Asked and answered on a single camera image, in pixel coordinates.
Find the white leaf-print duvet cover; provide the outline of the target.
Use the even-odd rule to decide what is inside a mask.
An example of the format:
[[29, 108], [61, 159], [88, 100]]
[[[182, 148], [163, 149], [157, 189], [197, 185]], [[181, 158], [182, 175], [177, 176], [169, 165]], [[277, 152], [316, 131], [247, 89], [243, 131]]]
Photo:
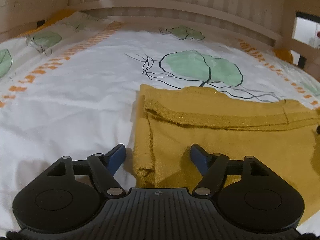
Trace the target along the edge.
[[[1, 234], [18, 230], [15, 196], [57, 159], [86, 159], [117, 144], [115, 174], [133, 172], [141, 85], [208, 87], [231, 99], [296, 100], [319, 110], [319, 82], [240, 39], [177, 23], [123, 23], [75, 12], [1, 43]], [[319, 210], [300, 232], [319, 232]]]

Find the mustard yellow knit sweater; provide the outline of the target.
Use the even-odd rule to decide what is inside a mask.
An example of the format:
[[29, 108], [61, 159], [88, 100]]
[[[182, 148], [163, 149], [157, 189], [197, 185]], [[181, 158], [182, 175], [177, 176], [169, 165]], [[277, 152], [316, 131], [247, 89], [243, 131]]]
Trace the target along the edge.
[[296, 100], [231, 99], [208, 87], [141, 85], [136, 106], [133, 172], [139, 187], [186, 187], [201, 175], [190, 147], [231, 159], [252, 155], [303, 197], [307, 220], [319, 210], [319, 110]]

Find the light wooden bed frame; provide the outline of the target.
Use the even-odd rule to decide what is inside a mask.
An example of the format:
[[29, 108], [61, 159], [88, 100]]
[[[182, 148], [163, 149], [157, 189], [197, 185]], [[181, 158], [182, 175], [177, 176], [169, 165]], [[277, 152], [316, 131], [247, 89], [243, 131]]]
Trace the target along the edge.
[[7, 40], [67, 7], [80, 11], [120, 9], [121, 15], [179, 17], [240, 33], [257, 33], [306, 59], [319, 77], [319, 50], [293, 38], [297, 18], [319, 15], [319, 0], [1, 0], [1, 40]]

